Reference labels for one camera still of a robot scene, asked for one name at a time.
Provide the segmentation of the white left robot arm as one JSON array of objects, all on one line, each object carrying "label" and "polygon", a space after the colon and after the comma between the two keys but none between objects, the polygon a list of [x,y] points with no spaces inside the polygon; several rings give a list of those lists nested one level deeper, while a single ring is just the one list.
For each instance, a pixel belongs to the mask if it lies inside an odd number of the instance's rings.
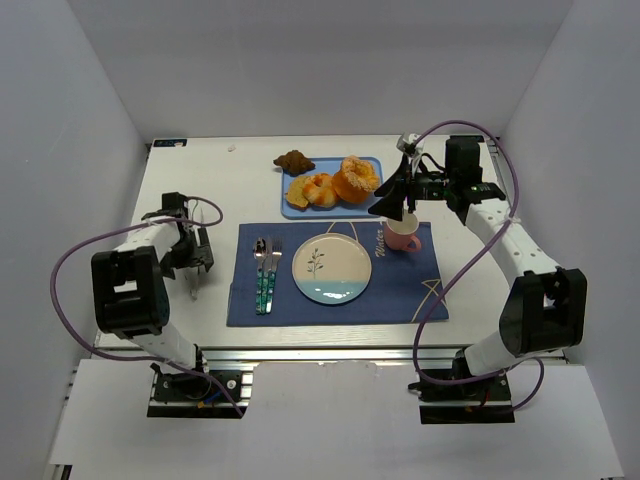
[{"label": "white left robot arm", "polygon": [[196,298],[200,276],[214,265],[204,219],[192,217],[191,201],[178,192],[163,194],[161,208],[144,215],[122,244],[93,255],[91,274],[101,332],[129,340],[165,362],[205,373],[200,348],[170,321],[165,285],[183,271]]}]

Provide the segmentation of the white orange striped bun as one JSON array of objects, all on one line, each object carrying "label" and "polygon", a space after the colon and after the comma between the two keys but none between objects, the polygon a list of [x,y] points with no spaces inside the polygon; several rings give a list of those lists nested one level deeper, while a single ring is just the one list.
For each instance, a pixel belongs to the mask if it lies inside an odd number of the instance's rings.
[{"label": "white orange striped bun", "polygon": [[313,206],[320,208],[332,208],[339,200],[333,183],[332,176],[327,173],[319,173],[306,179],[302,194]]}]

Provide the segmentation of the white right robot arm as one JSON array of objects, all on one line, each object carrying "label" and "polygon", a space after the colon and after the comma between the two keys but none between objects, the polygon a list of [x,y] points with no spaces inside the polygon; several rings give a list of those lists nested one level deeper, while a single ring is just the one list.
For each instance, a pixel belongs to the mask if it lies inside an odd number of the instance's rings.
[{"label": "white right robot arm", "polygon": [[454,135],[445,142],[445,163],[431,171],[416,135],[403,135],[397,170],[374,193],[370,213],[399,220],[421,200],[443,201],[484,244],[510,292],[496,332],[464,349],[455,361],[456,383],[486,379],[537,353],[583,339],[587,279],[545,254],[515,218],[515,203],[483,179],[480,139]]}]

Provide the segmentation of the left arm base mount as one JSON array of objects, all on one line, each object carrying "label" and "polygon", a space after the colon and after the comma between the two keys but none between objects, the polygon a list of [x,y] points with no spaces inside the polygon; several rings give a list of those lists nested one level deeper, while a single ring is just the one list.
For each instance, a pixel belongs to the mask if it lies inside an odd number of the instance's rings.
[{"label": "left arm base mount", "polygon": [[[238,408],[245,412],[250,398],[252,375],[241,370],[211,371]],[[155,369],[148,418],[240,419],[241,416],[220,388],[200,377]]]}]

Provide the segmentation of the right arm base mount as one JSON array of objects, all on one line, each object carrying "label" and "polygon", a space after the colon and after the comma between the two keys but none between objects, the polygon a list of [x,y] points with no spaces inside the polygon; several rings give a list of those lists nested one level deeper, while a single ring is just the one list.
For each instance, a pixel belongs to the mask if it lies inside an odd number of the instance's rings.
[{"label": "right arm base mount", "polygon": [[511,390],[505,374],[465,385],[436,385],[424,379],[410,383],[418,396],[423,425],[511,424]]}]

